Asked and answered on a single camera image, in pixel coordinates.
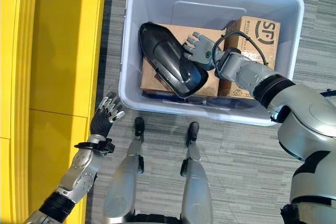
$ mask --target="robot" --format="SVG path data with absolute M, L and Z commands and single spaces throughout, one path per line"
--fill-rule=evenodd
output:
M 219 78 L 248 90 L 267 109 L 271 119 L 282 124 L 278 131 L 280 146 L 304 162 L 292 177 L 290 204 L 281 209 L 284 223 L 336 223 L 336 107 L 321 94 L 273 71 L 265 61 L 264 65 L 251 61 L 238 49 L 219 51 L 218 45 L 227 35 L 216 43 L 197 32 L 193 35 L 197 40 L 188 38 L 188 41 L 195 47 L 184 45 L 189 52 L 184 56 L 206 69 L 215 68 Z M 209 51 L 212 56 L 205 57 Z M 112 124 L 124 115 L 120 110 L 120 99 L 110 92 L 91 121 L 87 142 L 75 146 L 79 150 L 71 167 L 26 224 L 62 223 L 88 193 L 103 157 L 114 150 L 107 135 Z M 209 183 L 196 145 L 197 132 L 198 124 L 194 122 L 188 129 L 188 150 L 181 167 L 181 175 L 186 177 L 181 218 L 135 215 L 136 176 L 144 171 L 141 156 L 144 122 L 141 118 L 135 119 L 135 137 L 108 189 L 102 223 L 213 223 Z

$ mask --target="cable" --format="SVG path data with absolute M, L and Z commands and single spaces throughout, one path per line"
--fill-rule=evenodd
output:
M 216 71 L 218 72 L 218 69 L 217 69 L 217 65 L 216 65 L 216 62 L 215 62 L 215 55 L 216 55 L 216 51 L 217 51 L 217 48 L 218 48 L 218 45 L 220 43 L 222 43 L 222 41 L 232 35 L 238 35 L 238 36 L 242 36 L 244 37 L 247 41 L 249 41 L 252 46 L 255 47 L 255 49 L 258 51 L 258 53 L 260 54 L 261 58 L 262 58 L 262 62 L 264 63 L 264 65 L 268 65 L 268 62 L 266 61 L 266 58 L 263 54 L 263 52 L 260 50 L 260 48 L 254 43 L 253 40 L 251 40 L 250 37 L 248 37 L 246 34 L 244 34 L 242 31 L 232 31 L 226 35 L 221 35 L 221 37 L 218 39 L 218 41 L 216 41 L 215 45 L 213 46 L 212 50 L 211 50 L 211 58 L 212 58 L 212 61 L 215 65 L 215 68 L 216 68 Z

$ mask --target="printed logo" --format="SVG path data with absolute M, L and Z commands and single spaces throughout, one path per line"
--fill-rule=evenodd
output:
M 236 89 L 235 91 L 233 91 L 233 94 L 235 95 L 235 96 L 237 96 L 237 97 L 241 97 L 242 95 L 242 91 L 241 91 L 241 89 Z
M 256 38 L 258 39 L 258 41 L 266 45 L 274 44 L 275 24 L 266 21 L 263 22 L 262 27 L 260 27 L 260 24 L 261 21 L 258 21 L 256 25 Z

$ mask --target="sf logo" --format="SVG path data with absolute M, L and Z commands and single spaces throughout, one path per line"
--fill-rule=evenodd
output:
M 256 25 L 256 38 L 258 41 L 266 45 L 274 44 L 275 24 L 266 21 L 262 23 L 262 27 L 260 24 L 261 21 L 258 21 Z

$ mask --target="black cable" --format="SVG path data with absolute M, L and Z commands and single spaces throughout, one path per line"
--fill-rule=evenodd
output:
M 242 37 L 244 37 L 247 41 L 249 41 L 251 44 L 252 44 L 252 46 L 254 46 L 255 47 L 255 49 L 258 51 L 258 53 L 260 54 L 260 56 L 261 56 L 261 58 L 262 58 L 262 62 L 264 63 L 264 65 L 268 65 L 268 62 L 266 61 L 266 58 L 265 58 L 265 56 L 264 56 L 264 54 L 263 54 L 263 52 L 260 50 L 260 48 L 254 43 L 254 41 L 253 40 L 251 40 L 251 38 L 250 37 L 248 37 L 246 34 L 244 34 L 242 31 L 232 31 L 232 32 L 230 32 L 230 33 L 228 33 L 228 34 L 226 34 L 226 35 L 222 35 L 219 39 L 218 39 L 218 41 L 216 41 L 216 43 L 215 43 L 215 45 L 213 46 L 213 48 L 212 48 L 212 50 L 211 50 L 211 58 L 212 58 L 212 61 L 213 61 L 213 63 L 214 63 L 214 65 L 215 65 L 215 68 L 216 68 L 216 71 L 218 72 L 218 69 L 217 69 L 217 65 L 216 65 L 216 62 L 215 62 L 215 54 L 216 54 L 216 51 L 217 51 L 217 48 L 218 48 L 218 46 L 219 46 L 219 44 L 220 43 L 222 43 L 222 41 L 224 40 L 224 39 L 226 39 L 226 38 L 228 38 L 228 37 L 230 37 L 230 36 L 232 36 L 232 35 L 237 35 L 237 36 L 242 36 Z
M 334 97 L 336 96 L 336 90 L 327 89 L 326 92 L 320 93 L 324 97 Z

